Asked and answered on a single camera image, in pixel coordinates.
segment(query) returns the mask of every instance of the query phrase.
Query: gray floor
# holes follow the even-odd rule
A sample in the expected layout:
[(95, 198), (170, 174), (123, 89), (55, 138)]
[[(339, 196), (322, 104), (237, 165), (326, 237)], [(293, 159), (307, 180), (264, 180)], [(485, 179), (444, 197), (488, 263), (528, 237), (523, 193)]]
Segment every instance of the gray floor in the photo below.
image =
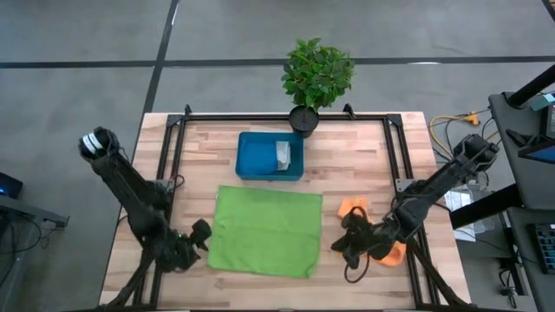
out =
[[(154, 60), (169, 0), (0, 0), (0, 62)], [(539, 0), (183, 0), (168, 60), (284, 57), (297, 37), (356, 57), (552, 55), (553, 20)], [(353, 90), (332, 110), (464, 114), (514, 90), (547, 63), (356, 67)], [(150, 68), (0, 69), (0, 171), (25, 182), (23, 200), (69, 214), (48, 249), (33, 249), (19, 311), (94, 307), (118, 205), (80, 159), (76, 142), (97, 125), (131, 155)], [(155, 112), (288, 111), (279, 67), (165, 68)], [(482, 121), (489, 113), (480, 116)], [(478, 128), (454, 123), (452, 141)], [(500, 155), (491, 187), (513, 182)], [(473, 302), (509, 309), (492, 259), (463, 254)], [(534, 310), (530, 297), (519, 309)]]

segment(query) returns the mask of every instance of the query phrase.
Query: wooden table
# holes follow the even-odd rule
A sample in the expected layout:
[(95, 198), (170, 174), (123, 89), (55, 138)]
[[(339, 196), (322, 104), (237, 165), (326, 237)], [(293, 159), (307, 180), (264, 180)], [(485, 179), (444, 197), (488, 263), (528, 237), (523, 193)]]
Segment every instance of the wooden table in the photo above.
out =
[[(412, 167), (417, 179), (436, 171), (424, 114), (402, 113)], [(167, 114), (146, 114), (137, 143), (134, 167), (154, 179), (158, 167)], [(212, 223), (219, 185), (255, 186), (273, 190), (323, 194), (323, 233), (320, 263), (310, 279), (258, 276), (211, 270), (206, 253), (185, 273), (162, 277), (159, 309), (384, 309), (412, 308), (414, 301), (407, 265), (393, 269), (371, 263), (357, 284), (343, 279), (345, 262), (331, 251), (344, 234), (336, 211), (343, 198), (369, 198), (372, 218), (389, 211), (394, 187), (385, 146), (383, 126), (376, 121), (323, 121), (305, 141), (304, 176), (298, 182), (243, 181), (235, 174), (238, 134), (243, 131), (289, 132), (282, 121), (187, 122), (180, 174), (186, 183), (176, 192), (171, 226), (185, 233), (199, 218)], [(394, 131), (398, 165), (402, 168)], [(166, 176), (169, 175), (171, 143)], [(433, 207), (426, 220), (434, 265), (458, 296), (470, 302), (459, 252), (446, 211)], [(133, 274), (140, 259), (127, 222), (117, 229), (100, 303), (109, 302)], [(428, 292), (419, 267), (424, 300)], [(147, 282), (146, 294), (150, 293)]]

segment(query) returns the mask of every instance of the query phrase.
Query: green cloth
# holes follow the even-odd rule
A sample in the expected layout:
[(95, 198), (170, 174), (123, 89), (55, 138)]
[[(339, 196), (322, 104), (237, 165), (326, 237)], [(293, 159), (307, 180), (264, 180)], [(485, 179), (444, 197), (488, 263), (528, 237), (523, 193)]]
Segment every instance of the green cloth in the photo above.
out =
[(322, 195), (221, 186), (208, 265), (309, 277), (318, 263)]

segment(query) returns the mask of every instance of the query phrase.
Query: orange towel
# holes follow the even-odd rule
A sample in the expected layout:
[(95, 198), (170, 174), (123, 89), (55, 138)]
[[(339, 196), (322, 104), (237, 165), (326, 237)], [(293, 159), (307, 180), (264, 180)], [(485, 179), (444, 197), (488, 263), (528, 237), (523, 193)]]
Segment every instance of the orange towel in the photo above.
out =
[[(345, 217), (353, 207), (360, 206), (366, 211), (366, 216), (368, 222), (373, 223), (370, 215), (368, 213), (368, 199), (367, 198), (346, 198), (341, 203), (341, 207), (339, 207), (339, 211), (337, 211), (337, 216), (340, 218)], [(362, 215), (360, 211), (355, 210), (355, 214)], [(407, 245), (401, 244), (399, 242), (395, 242), (393, 244), (393, 249), (389, 252), (387, 256), (385, 256), (382, 260), (374, 260), (379, 264), (394, 267), (402, 263), (402, 259), (405, 257), (405, 253), (407, 252)]]

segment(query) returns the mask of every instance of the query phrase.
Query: blue tray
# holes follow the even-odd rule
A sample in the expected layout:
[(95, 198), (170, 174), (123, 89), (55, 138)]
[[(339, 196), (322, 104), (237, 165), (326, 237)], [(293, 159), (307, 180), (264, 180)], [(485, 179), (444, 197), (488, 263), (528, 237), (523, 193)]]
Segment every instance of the blue tray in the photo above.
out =
[[(246, 142), (276, 142), (288, 141), (291, 146), (291, 163), (289, 168), (283, 171), (275, 171), (270, 174), (250, 175), (244, 174), (240, 168), (240, 159), (243, 147)], [(239, 134), (237, 148), (237, 162), (235, 163), (235, 173), (241, 179), (249, 180), (281, 180), (297, 181), (303, 176), (304, 172), (304, 144), (303, 137), (297, 133), (253, 133), (243, 132)]]

